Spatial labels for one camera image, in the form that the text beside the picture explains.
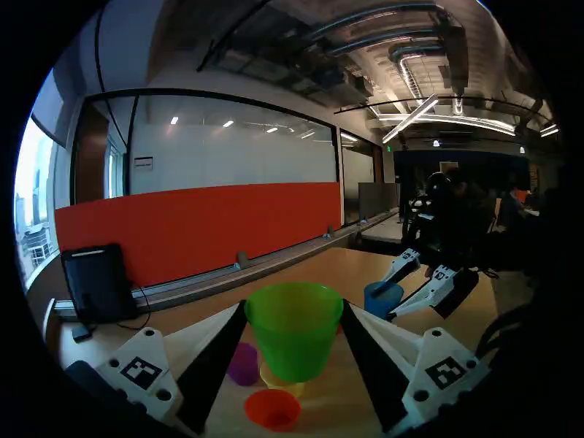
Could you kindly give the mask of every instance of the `yellow cup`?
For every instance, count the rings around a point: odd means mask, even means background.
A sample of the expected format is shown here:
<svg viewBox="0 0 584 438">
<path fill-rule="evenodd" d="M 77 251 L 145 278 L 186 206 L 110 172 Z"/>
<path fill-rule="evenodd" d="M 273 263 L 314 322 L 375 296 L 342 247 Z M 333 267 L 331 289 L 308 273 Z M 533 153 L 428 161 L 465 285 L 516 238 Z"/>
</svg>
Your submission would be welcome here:
<svg viewBox="0 0 584 438">
<path fill-rule="evenodd" d="M 292 394 L 296 398 L 299 398 L 304 390 L 304 383 L 290 383 L 275 376 L 267 362 L 263 362 L 260 366 L 260 377 L 269 389 L 280 389 Z"/>
</svg>

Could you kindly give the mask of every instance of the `plastic cup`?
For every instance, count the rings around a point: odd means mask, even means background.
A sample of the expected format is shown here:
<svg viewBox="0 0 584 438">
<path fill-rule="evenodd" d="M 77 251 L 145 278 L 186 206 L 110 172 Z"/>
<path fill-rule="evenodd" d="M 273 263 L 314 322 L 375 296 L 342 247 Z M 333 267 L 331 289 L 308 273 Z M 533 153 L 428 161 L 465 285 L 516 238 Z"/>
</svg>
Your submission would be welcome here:
<svg viewBox="0 0 584 438">
<path fill-rule="evenodd" d="M 258 381 L 258 351 L 245 342 L 237 344 L 227 369 L 229 377 L 241 386 L 251 386 Z"/>
<path fill-rule="evenodd" d="M 245 314 L 272 373 L 286 382 L 306 382 L 324 370 L 342 300 L 323 285 L 283 283 L 256 291 Z"/>
<path fill-rule="evenodd" d="M 404 296 L 404 289 L 394 283 L 391 287 L 379 296 L 372 297 L 384 282 L 377 281 L 365 287 L 365 310 L 378 318 L 385 319 L 388 312 L 395 309 Z"/>
<path fill-rule="evenodd" d="M 267 362 L 263 362 L 260 366 L 260 377 L 270 389 L 280 389 L 299 398 L 304 391 L 304 383 L 290 383 L 280 379 L 271 371 Z"/>
<path fill-rule="evenodd" d="M 300 403 L 277 389 L 252 394 L 244 404 L 245 414 L 254 423 L 276 432 L 290 431 L 300 416 Z"/>
</svg>

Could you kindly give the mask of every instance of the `purple cup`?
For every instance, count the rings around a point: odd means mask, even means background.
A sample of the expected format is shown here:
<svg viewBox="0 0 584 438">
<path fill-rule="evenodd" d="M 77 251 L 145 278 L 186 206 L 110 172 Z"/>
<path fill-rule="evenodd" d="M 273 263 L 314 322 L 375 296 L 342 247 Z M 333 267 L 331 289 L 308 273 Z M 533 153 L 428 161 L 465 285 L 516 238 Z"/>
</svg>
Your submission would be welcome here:
<svg viewBox="0 0 584 438">
<path fill-rule="evenodd" d="M 251 386 L 258 381 L 258 351 L 245 342 L 237 344 L 229 368 L 229 377 L 241 386 Z"/>
</svg>

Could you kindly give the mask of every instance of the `black tablet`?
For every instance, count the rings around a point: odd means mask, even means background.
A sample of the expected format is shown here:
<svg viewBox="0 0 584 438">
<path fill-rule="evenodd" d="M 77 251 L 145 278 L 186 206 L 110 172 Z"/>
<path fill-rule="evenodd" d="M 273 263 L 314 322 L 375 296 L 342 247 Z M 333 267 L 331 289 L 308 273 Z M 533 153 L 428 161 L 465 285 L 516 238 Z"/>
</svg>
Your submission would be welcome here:
<svg viewBox="0 0 584 438">
<path fill-rule="evenodd" d="M 113 323 L 138 316 L 120 245 L 64 251 L 61 262 L 80 322 Z"/>
</svg>

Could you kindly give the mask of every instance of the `blue cup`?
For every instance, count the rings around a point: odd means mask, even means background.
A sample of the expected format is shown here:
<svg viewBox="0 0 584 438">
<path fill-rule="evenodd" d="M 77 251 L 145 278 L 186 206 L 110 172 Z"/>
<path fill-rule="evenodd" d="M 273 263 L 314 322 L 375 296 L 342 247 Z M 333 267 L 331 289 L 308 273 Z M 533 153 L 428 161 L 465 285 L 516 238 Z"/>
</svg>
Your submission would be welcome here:
<svg viewBox="0 0 584 438">
<path fill-rule="evenodd" d="M 376 281 L 367 285 L 364 290 L 365 310 L 381 319 L 385 319 L 387 313 L 395 309 L 404 296 L 404 289 L 393 283 L 388 290 L 373 298 L 371 294 L 383 283 L 383 281 Z"/>
</svg>

